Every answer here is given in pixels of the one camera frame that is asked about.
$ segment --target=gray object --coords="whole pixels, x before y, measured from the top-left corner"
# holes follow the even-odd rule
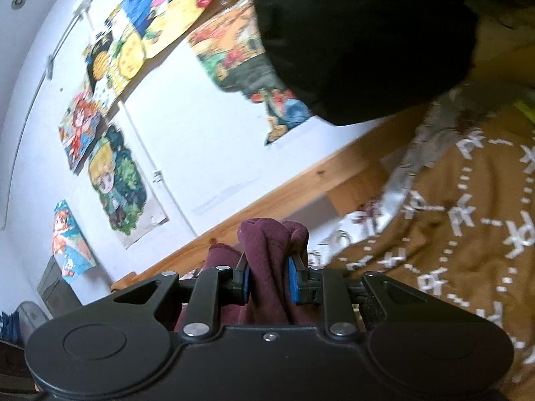
[[[11,2],[11,8],[13,10],[19,10],[25,4],[26,4],[26,0],[13,0]]]
[[[348,322],[337,322],[330,326],[329,331],[336,336],[350,336],[357,333],[357,328]]]
[[[62,271],[54,257],[46,265],[37,292],[54,318],[82,307],[74,291],[63,280]]]
[[[184,333],[188,336],[202,336],[210,331],[210,327],[202,322],[192,322],[184,326]]]
[[[262,337],[264,338],[265,341],[271,342],[271,341],[276,341],[276,339],[279,337],[279,335],[272,331],[270,333],[266,333]]]
[[[33,301],[23,301],[17,307],[20,320],[20,333],[24,345],[31,334],[48,321],[46,313]]]

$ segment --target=paper drawing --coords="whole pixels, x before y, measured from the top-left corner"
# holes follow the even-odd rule
[[[189,29],[212,0],[123,0],[85,51],[87,73],[106,114],[146,59]]]
[[[310,118],[311,112],[276,76],[261,44],[252,0],[240,0],[188,36],[189,45],[212,81],[266,103],[271,132],[266,144]]]
[[[54,214],[52,254],[62,259],[62,277],[71,283],[96,261],[65,200],[56,205]]]
[[[77,90],[74,99],[60,123],[60,139],[69,161],[69,168],[76,169],[87,148],[95,138],[100,121],[100,109],[93,100],[87,78]]]
[[[97,141],[88,169],[111,228],[125,248],[167,219],[115,125]]]

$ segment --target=wooden bed frame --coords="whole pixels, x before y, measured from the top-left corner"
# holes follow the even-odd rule
[[[492,60],[480,61],[470,78],[535,88],[535,45]],[[428,108],[429,105],[424,104],[397,113],[381,126],[266,194],[143,273],[129,273],[112,285],[112,291],[167,270],[183,274],[202,266],[212,244],[236,243],[237,229],[246,219],[282,219],[324,194],[327,194],[340,215],[354,211],[381,190],[388,177],[379,160],[410,143]]]

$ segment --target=blue object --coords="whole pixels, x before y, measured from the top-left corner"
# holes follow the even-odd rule
[[[285,120],[289,130],[298,127],[310,117],[310,110],[302,101],[294,98],[286,100]]]
[[[7,315],[2,312],[2,324],[0,325],[0,339],[11,344],[20,344],[20,320],[19,313],[13,312]]]
[[[292,258],[288,258],[288,277],[290,277],[290,293],[292,302],[295,304],[299,301],[298,272]]]
[[[249,275],[251,273],[251,267],[247,265],[245,269],[245,274],[243,276],[243,301],[246,303],[249,297]]]

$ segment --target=wooden beam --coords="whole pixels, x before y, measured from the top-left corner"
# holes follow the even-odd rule
[[[356,211],[372,197],[379,196],[388,179],[389,174],[377,161],[370,164],[358,175],[327,191],[327,197],[338,214],[343,217]]]
[[[125,288],[167,270],[186,273],[199,267],[212,244],[236,243],[237,230],[244,220],[287,217],[371,164],[376,164],[387,154],[410,143],[414,138],[416,127],[421,124],[428,108],[428,104],[423,104],[397,113],[384,124],[285,182],[143,273],[135,276],[130,273],[115,283],[112,289]]]

